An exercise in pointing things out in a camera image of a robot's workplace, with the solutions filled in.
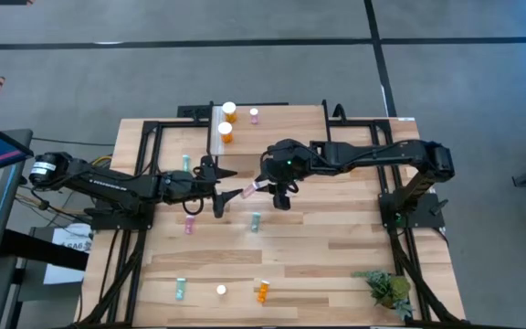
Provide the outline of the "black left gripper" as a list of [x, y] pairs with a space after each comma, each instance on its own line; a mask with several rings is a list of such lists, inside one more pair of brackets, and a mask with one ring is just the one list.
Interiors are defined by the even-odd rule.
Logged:
[[197, 185], [213, 201], [213, 212], [216, 218], [221, 218], [224, 214], [224, 204], [240, 195], [243, 189], [226, 191], [220, 195], [216, 192], [216, 184], [224, 178], [237, 174], [236, 171], [219, 168], [211, 155], [204, 155], [200, 163], [193, 168], [193, 174]]

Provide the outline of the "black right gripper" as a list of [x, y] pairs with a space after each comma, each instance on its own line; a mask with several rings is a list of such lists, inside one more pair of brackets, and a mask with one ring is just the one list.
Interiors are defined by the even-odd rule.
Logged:
[[281, 140], [269, 146], [262, 154], [262, 175], [255, 181], [269, 181], [266, 189], [273, 195], [274, 208], [290, 210], [287, 192], [299, 192], [296, 182], [310, 174], [312, 159], [313, 151], [292, 139]]

